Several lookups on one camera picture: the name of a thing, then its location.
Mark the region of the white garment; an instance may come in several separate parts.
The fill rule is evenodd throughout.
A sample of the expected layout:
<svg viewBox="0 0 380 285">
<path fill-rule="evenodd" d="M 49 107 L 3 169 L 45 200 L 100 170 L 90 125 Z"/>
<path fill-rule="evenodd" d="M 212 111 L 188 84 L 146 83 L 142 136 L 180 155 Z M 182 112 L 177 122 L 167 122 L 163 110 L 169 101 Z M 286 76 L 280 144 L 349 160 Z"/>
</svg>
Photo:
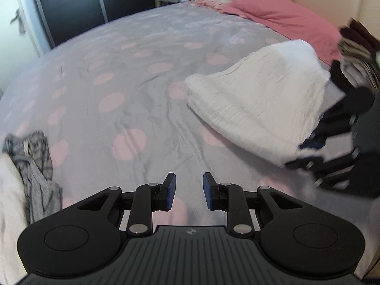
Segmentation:
<svg viewBox="0 0 380 285">
<path fill-rule="evenodd" d="M 17 240 L 27 227 L 24 185 L 8 154 L 1 155 L 1 284 L 16 284 L 26 275 Z"/>
<path fill-rule="evenodd" d="M 231 143 L 282 166 L 303 153 L 329 80 L 309 43 L 286 41 L 184 81 L 188 106 Z"/>
</svg>

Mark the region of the striped beige folded garment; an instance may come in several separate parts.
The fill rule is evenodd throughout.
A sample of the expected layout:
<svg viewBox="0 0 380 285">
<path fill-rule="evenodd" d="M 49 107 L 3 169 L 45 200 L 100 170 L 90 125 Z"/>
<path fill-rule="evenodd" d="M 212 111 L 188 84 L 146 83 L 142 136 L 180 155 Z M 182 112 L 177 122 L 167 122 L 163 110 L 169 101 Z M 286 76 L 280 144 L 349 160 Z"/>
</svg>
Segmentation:
<svg viewBox="0 0 380 285">
<path fill-rule="evenodd" d="M 355 87 L 366 87 L 379 93 L 379 66 L 371 53 L 362 45 L 347 38 L 338 42 L 342 59 L 340 68 L 350 84 Z"/>
</svg>

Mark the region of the grey striped garment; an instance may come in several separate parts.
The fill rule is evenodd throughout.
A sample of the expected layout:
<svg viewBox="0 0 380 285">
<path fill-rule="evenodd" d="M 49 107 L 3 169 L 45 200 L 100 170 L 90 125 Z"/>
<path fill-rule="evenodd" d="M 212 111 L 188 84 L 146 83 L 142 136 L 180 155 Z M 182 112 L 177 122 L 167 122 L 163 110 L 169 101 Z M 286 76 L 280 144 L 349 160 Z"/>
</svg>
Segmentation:
<svg viewBox="0 0 380 285">
<path fill-rule="evenodd" d="M 53 181 L 53 163 L 45 134 L 41 130 L 24 137 L 8 134 L 2 151 L 10 156 L 21 175 L 27 223 L 35 223 L 60 211 L 62 191 Z"/>
</svg>

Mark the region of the white garment at bed edge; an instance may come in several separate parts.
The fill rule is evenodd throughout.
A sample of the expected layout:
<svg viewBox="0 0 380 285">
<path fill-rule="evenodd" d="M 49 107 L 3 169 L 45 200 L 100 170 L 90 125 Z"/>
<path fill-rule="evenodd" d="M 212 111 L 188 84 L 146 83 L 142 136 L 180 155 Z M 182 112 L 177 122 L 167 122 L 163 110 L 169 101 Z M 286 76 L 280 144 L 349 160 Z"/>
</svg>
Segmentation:
<svg viewBox="0 0 380 285">
<path fill-rule="evenodd" d="M 27 227 L 24 185 L 8 154 L 1 155 L 1 284 L 16 284 L 26 275 L 17 240 Z"/>
</svg>

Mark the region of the dark red folded garment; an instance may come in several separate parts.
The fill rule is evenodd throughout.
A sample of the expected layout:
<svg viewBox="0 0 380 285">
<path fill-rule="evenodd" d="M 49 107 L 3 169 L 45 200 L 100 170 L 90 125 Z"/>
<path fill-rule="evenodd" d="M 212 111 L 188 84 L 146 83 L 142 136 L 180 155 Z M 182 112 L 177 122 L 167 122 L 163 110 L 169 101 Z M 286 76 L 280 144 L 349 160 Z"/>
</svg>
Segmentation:
<svg viewBox="0 0 380 285">
<path fill-rule="evenodd" d="M 350 20 L 349 25 L 340 28 L 339 32 L 342 37 L 361 45 L 372 55 L 375 55 L 379 51 L 379 40 L 353 18 Z"/>
</svg>

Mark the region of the grey pink-dotted bed sheet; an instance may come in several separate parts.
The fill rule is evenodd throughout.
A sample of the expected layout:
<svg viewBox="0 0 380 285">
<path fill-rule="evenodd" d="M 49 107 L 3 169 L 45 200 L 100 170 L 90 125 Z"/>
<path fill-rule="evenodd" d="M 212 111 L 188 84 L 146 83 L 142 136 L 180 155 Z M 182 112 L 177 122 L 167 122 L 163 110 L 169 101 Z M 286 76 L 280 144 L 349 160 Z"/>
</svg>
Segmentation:
<svg viewBox="0 0 380 285">
<path fill-rule="evenodd" d="M 25 67 L 1 100 L 1 135 L 40 130 L 48 140 L 61 207 L 106 187 L 131 191 L 177 177 L 173 209 L 154 224 L 217 225 L 202 175 L 246 190 L 268 185 L 344 218 L 366 241 L 356 273 L 379 246 L 374 200 L 314 187 L 304 172 L 279 168 L 232 145 L 187 106 L 185 79 L 226 70 L 284 37 L 263 25 L 191 5 L 124 17 L 67 41 Z"/>
</svg>

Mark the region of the light pink patterned pillow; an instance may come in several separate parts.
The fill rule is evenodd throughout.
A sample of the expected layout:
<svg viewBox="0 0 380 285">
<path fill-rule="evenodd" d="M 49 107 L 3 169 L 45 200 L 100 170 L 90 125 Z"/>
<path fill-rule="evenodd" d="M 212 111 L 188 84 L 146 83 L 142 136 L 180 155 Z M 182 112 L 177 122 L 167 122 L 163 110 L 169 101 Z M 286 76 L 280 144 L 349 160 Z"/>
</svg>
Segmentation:
<svg viewBox="0 0 380 285">
<path fill-rule="evenodd" d="M 186 5 L 204 7 L 221 12 L 228 4 L 235 0 L 194 0 L 186 2 Z"/>
</svg>

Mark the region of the white door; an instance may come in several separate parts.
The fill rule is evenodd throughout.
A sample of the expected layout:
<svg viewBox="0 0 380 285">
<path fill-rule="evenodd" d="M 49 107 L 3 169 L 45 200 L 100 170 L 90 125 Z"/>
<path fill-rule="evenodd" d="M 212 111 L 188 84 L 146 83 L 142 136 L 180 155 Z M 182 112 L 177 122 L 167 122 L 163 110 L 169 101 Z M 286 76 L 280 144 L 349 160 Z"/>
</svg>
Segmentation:
<svg viewBox="0 0 380 285">
<path fill-rule="evenodd" d="M 15 11 L 20 9 L 26 28 L 24 35 L 19 34 L 18 24 L 10 24 Z M 8 88 L 12 77 L 25 65 L 40 57 L 39 48 L 28 27 L 21 0 L 1 0 L 1 91 Z"/>
</svg>

